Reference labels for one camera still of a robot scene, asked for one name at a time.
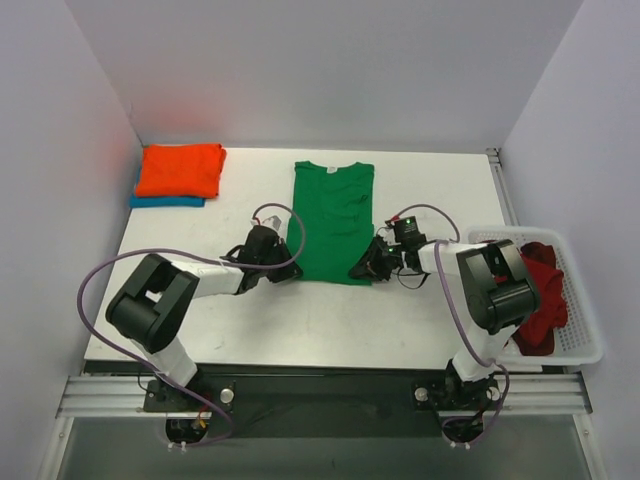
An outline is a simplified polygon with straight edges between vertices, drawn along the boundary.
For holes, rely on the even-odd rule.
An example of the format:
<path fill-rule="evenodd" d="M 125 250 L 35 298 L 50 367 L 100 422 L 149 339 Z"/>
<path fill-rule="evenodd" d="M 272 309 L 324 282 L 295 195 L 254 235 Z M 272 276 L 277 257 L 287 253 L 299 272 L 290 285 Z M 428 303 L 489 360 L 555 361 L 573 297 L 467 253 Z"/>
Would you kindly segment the green t shirt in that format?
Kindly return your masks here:
<path fill-rule="evenodd" d="M 300 217 L 288 225 L 290 251 L 302 253 L 296 263 L 303 281 L 369 286 L 349 271 L 369 246 L 373 235 L 375 168 L 356 162 L 324 167 L 310 161 L 295 164 L 293 210 Z"/>

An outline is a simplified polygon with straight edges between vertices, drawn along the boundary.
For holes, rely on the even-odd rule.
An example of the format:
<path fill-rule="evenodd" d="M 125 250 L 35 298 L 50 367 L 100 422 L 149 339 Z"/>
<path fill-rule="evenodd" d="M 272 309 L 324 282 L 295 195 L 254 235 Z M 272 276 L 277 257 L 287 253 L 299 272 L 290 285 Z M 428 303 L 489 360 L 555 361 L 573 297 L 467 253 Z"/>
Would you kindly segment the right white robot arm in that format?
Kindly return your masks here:
<path fill-rule="evenodd" d="M 393 238 L 376 234 L 348 275 L 380 282 L 407 268 L 438 277 L 463 343 L 451 360 L 455 376 L 443 383 L 443 395 L 451 406 L 465 408 L 479 395 L 477 381 L 498 367 L 509 338 L 539 309 L 539 290 L 510 240 L 430 240 L 413 216 L 391 220 L 385 229 Z"/>

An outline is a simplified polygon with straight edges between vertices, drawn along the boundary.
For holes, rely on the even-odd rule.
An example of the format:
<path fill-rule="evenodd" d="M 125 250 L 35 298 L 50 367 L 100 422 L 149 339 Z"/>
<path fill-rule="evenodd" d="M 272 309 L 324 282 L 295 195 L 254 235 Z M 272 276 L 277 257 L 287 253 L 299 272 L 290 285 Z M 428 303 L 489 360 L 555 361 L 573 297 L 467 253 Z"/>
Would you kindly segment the folded orange t shirt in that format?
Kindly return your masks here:
<path fill-rule="evenodd" d="M 219 195 L 226 156 L 217 143 L 145 147 L 135 194 L 214 199 Z"/>

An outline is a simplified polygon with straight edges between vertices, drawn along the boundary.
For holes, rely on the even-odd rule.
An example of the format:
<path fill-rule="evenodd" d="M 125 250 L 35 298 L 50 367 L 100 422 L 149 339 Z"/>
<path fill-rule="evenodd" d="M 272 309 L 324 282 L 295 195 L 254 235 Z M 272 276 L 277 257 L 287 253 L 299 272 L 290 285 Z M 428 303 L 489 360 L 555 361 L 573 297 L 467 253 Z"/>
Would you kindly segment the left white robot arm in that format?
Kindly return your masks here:
<path fill-rule="evenodd" d="M 265 278 L 273 284 L 297 279 L 303 270 L 271 227 L 254 226 L 245 242 L 213 263 L 178 262 L 149 253 L 106 310 L 106 319 L 168 378 L 166 398 L 182 412 L 195 409 L 202 387 L 198 367 L 178 338 L 191 302 L 199 297 L 241 295 Z"/>

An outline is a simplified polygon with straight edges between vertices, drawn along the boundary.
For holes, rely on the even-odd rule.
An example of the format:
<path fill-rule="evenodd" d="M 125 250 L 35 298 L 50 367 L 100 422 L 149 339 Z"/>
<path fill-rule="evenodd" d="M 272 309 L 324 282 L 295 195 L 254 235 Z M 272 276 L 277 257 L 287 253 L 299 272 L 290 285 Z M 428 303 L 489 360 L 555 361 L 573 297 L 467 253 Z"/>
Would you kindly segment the dark red t shirt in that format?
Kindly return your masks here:
<path fill-rule="evenodd" d="M 550 245 L 530 242 L 523 245 L 520 252 L 537 287 L 540 304 L 513 339 L 523 356 L 548 356 L 555 349 L 554 331 L 564 328 L 568 322 L 563 297 L 564 272 L 558 268 L 555 250 Z"/>

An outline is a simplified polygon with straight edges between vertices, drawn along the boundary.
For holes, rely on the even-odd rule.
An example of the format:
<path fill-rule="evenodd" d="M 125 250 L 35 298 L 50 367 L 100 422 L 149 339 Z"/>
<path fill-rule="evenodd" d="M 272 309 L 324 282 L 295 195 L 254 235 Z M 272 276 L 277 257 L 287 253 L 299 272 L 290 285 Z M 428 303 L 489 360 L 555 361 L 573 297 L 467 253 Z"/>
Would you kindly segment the folded blue t shirt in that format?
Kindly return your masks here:
<path fill-rule="evenodd" d="M 131 195 L 129 207 L 136 208 L 164 208 L 164 207 L 189 207 L 202 208 L 205 199 L 189 196 L 162 196 L 162 197 L 138 197 Z"/>

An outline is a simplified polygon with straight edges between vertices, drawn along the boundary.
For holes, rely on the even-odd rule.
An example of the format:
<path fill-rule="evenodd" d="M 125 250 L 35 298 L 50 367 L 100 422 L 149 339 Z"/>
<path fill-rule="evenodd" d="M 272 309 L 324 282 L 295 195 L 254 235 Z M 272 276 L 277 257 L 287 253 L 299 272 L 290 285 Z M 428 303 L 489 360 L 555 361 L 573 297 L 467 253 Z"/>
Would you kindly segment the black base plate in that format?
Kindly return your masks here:
<path fill-rule="evenodd" d="M 475 443 L 504 402 L 498 376 L 464 383 L 444 370 L 205 368 L 176 389 L 143 385 L 172 442 L 441 436 Z"/>

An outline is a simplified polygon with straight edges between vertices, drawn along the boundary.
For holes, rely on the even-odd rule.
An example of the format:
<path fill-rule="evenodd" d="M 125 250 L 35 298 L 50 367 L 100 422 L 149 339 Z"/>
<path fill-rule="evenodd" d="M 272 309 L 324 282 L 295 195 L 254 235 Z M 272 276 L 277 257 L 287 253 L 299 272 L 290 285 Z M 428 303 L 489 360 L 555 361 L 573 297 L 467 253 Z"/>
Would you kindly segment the white plastic basket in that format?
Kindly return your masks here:
<path fill-rule="evenodd" d="M 558 233 L 525 226 L 473 226 L 466 229 L 467 243 L 490 240 L 510 240 L 517 247 L 540 242 L 554 249 L 557 267 L 563 271 L 563 299 L 567 304 L 568 321 L 554 330 L 554 350 L 546 356 L 525 356 L 511 340 L 503 349 L 500 360 L 510 365 L 575 367 L 597 363 L 603 355 L 603 342 L 597 318 L 568 243 Z"/>

